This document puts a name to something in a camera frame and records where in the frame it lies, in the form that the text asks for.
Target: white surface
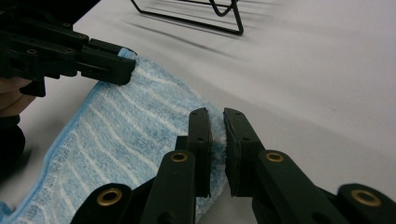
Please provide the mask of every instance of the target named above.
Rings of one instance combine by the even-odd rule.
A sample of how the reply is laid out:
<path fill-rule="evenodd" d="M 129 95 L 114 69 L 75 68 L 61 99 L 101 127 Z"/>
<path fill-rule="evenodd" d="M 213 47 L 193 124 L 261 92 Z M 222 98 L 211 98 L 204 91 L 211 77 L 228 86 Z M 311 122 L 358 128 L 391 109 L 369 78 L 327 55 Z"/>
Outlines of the white surface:
<path fill-rule="evenodd" d="M 241 110 L 264 146 L 289 154 L 316 185 L 336 193 L 361 183 L 395 201 L 396 2 L 238 6 L 243 36 L 150 19 L 128 0 L 102 0 L 75 30 L 149 57 L 218 108 Z M 0 183 L 1 201 L 18 206 L 94 83 L 48 79 L 48 95 L 21 115 L 31 158 Z M 255 223 L 250 199 L 229 194 L 227 187 L 200 223 Z"/>

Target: human hand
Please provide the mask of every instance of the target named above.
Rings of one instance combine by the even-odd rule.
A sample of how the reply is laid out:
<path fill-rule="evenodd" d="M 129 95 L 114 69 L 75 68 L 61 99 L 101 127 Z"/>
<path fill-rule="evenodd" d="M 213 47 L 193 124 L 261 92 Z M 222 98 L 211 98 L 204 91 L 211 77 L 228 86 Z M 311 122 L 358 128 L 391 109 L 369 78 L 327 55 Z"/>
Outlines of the human hand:
<path fill-rule="evenodd" d="M 19 115 L 33 102 L 35 96 L 20 93 L 20 88 L 31 82 L 21 77 L 0 77 L 0 118 Z"/>

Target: microfiber towel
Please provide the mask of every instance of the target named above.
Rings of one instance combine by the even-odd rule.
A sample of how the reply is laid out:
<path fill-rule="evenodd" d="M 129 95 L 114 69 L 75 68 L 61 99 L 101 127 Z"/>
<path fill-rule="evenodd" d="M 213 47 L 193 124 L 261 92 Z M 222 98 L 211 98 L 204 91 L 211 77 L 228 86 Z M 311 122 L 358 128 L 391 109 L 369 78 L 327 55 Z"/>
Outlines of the microfiber towel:
<path fill-rule="evenodd" d="M 98 82 L 50 147 L 34 187 L 15 210 L 0 203 L 1 223 L 70 223 L 95 189 L 120 183 L 135 189 L 157 174 L 163 155 L 188 134 L 189 114 L 206 107 L 213 134 L 211 198 L 198 198 L 196 221 L 226 183 L 222 114 L 155 62 L 136 59 L 125 86 Z"/>

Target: black wire rack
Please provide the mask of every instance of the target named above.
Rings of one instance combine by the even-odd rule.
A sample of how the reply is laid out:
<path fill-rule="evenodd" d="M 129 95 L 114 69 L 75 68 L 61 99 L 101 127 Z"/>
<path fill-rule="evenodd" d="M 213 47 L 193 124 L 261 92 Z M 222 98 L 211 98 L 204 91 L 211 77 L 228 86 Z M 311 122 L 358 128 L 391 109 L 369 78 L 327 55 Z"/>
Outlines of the black wire rack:
<path fill-rule="evenodd" d="M 201 21 L 194 21 L 194 20 L 184 19 L 184 18 L 180 18 L 180 17 L 176 17 L 176 16 L 161 14 L 161 13 L 157 13 L 157 12 L 153 12 L 153 11 L 142 10 L 137 5 L 135 0 L 131 0 L 131 2 L 134 4 L 134 7 L 137 9 L 137 11 L 139 11 L 141 14 L 144 14 L 144 15 L 157 17 L 157 18 L 161 18 L 161 19 L 166 19 L 166 20 L 171 20 L 171 21 L 183 22 L 183 23 L 187 23 L 190 25 L 195 25 L 198 27 L 215 30 L 218 32 L 223 32 L 223 33 L 231 34 L 231 35 L 242 35 L 242 33 L 244 33 L 244 26 L 242 24 L 241 17 L 239 15 L 238 5 L 237 5 L 238 0 L 231 0 L 230 5 L 216 4 L 215 0 L 209 0 L 209 2 L 199 2 L 199 1 L 192 1 L 192 0 L 176 0 L 176 1 L 186 2 L 186 3 L 191 3 L 191 4 L 212 6 L 213 10 L 215 11 L 215 13 L 218 17 L 224 17 L 230 11 L 232 11 L 235 21 L 236 21 L 237 30 L 218 26 L 215 24 L 205 23 L 205 22 L 201 22 Z"/>

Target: striped towel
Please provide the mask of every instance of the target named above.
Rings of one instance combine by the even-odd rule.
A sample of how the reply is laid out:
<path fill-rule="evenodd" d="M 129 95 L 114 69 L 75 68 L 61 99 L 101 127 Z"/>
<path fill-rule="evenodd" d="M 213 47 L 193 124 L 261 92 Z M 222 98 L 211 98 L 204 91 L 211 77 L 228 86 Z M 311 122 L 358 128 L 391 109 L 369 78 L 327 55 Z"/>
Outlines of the striped towel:
<path fill-rule="evenodd" d="M 108 183 L 134 189 L 157 174 L 178 135 L 187 135 L 189 114 L 206 107 L 213 133 L 211 198 L 199 198 L 196 221 L 226 183 L 222 115 L 155 62 L 136 59 L 125 86 L 99 82 L 46 155 L 43 170 L 15 210 L 0 203 L 0 223 L 69 223 L 92 191 Z"/>

